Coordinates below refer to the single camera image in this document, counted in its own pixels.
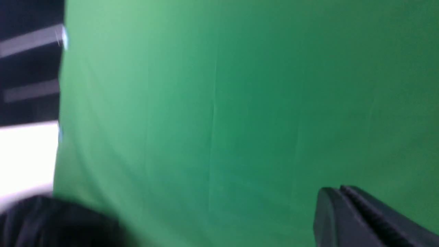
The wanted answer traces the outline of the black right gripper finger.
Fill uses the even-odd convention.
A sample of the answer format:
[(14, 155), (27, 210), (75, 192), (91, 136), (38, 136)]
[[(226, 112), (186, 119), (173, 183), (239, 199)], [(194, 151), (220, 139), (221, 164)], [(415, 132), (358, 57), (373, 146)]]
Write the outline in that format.
[(317, 194), (317, 247), (437, 247), (439, 236), (356, 186)]

